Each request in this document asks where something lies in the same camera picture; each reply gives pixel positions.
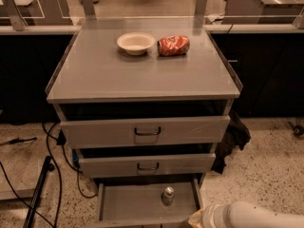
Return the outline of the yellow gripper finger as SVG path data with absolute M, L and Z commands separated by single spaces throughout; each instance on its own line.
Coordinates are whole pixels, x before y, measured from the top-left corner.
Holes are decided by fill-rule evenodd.
M 206 228 L 204 224 L 204 210 L 199 209 L 197 212 L 192 214 L 188 219 L 188 224 L 192 228 Z

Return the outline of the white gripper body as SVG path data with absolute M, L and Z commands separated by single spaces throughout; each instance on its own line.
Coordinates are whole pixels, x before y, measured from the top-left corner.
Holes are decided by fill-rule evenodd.
M 212 204 L 202 215 L 203 228 L 232 228 L 229 219 L 229 206 Z

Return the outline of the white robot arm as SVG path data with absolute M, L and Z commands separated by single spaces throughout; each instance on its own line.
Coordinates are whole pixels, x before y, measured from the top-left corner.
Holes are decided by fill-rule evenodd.
M 192 228 L 304 228 L 304 216 L 236 201 L 200 209 L 189 217 L 188 223 Z

